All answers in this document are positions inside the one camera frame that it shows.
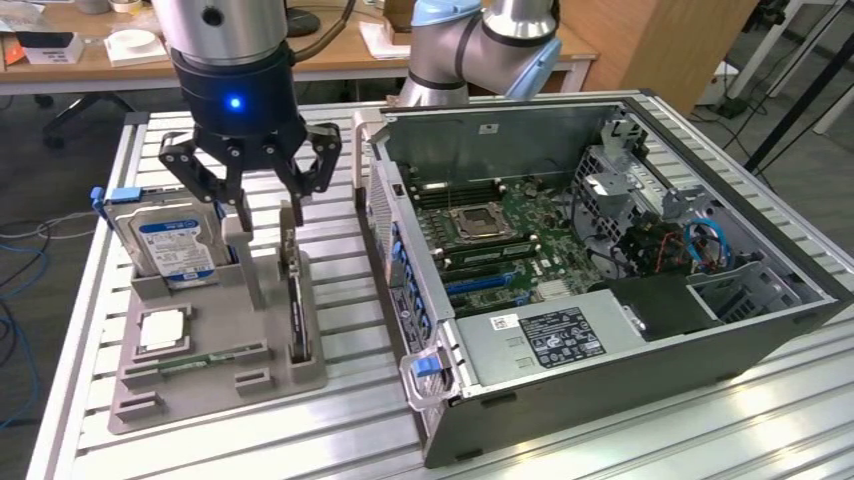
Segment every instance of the hard drive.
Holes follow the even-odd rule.
[[[160,275],[171,289],[218,282],[216,267],[234,263],[222,237],[222,210],[184,188],[117,188],[103,212],[139,277]]]

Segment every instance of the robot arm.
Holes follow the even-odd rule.
[[[243,172],[275,171],[291,193],[299,224],[300,199],[328,187],[340,134],[335,124],[307,125],[300,117],[291,67],[296,59],[316,54],[340,32],[352,3],[320,41],[294,52],[286,42],[282,0],[153,0],[195,120],[192,136],[164,137],[160,160],[199,200],[219,201],[236,209],[247,231],[251,219],[240,187]],[[306,140],[316,158],[302,169],[294,155]],[[226,179],[207,170],[195,157],[196,148],[226,165]]]
[[[418,0],[399,106],[467,103],[467,83],[530,99],[558,61],[556,0]]]

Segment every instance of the blue cable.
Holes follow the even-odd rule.
[[[15,414],[7,418],[5,422],[0,424],[0,430],[3,430],[23,414],[29,410],[36,401],[39,400],[39,373],[36,372],[36,361],[32,355],[32,349],[29,348],[29,341],[27,340],[27,335],[24,331],[17,326],[17,322],[8,318],[0,318],[0,322],[15,329],[17,333],[17,337],[21,340],[21,344],[24,345],[24,354],[27,355],[27,366],[29,367],[29,375],[32,376],[32,387],[29,390],[29,399],[24,406],[15,412]]]
[[[726,235],[723,235],[723,229],[721,228],[721,225],[718,225],[709,218],[695,218],[685,226],[685,244],[689,246],[687,247],[689,254],[694,258],[694,260],[697,260],[698,263],[703,263],[703,257],[701,256],[699,252],[697,251],[697,248],[694,248],[694,244],[691,243],[691,226],[694,225],[702,225],[705,227],[709,227],[715,232],[715,236],[718,237],[718,242],[721,242],[721,250],[723,251],[723,258],[726,259],[726,266],[727,268],[731,267],[733,252],[730,250],[730,244],[726,241]]]
[[[20,285],[17,288],[12,289],[11,292],[7,292],[7,293],[0,295],[0,300],[8,300],[13,296],[19,295],[29,287],[32,287],[32,285],[44,276],[44,272],[47,272],[47,269],[48,269],[49,260],[48,260],[47,253],[44,253],[41,250],[35,250],[35,249],[31,249],[31,248],[11,247],[11,246],[4,245],[1,243],[0,243],[0,249],[1,250],[7,250],[9,252],[15,252],[15,253],[31,253],[31,254],[39,255],[39,257],[41,257],[41,268],[39,269],[39,273],[36,273],[36,275],[27,282],[24,282],[23,285]]]

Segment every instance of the wooden cabinet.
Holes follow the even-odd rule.
[[[650,88],[694,108],[758,0],[560,0],[560,18],[599,52],[583,90]]]

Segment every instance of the desk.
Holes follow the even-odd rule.
[[[340,17],[336,7],[340,1],[319,0],[303,8],[318,15],[323,31]],[[318,80],[358,80],[366,78],[400,78],[407,74],[407,60],[376,60],[371,57],[362,35],[359,22],[379,22],[380,11],[356,2],[356,11],[344,31],[335,41],[314,58],[294,68],[298,82]],[[169,62],[149,63],[131,67],[112,68],[107,50],[100,39],[109,35],[113,25],[127,23],[131,15],[107,13],[84,15],[71,5],[51,4],[44,15],[59,30],[75,31],[96,40],[87,45],[80,62],[75,65],[31,65],[27,62],[11,65],[0,71],[0,95],[48,94],[71,92],[97,92],[144,90],[177,87],[177,79]],[[288,39],[291,48],[299,50],[320,36]],[[556,71],[567,72],[562,81],[562,91],[580,89],[590,62],[596,52],[568,28],[558,29],[563,41]]]

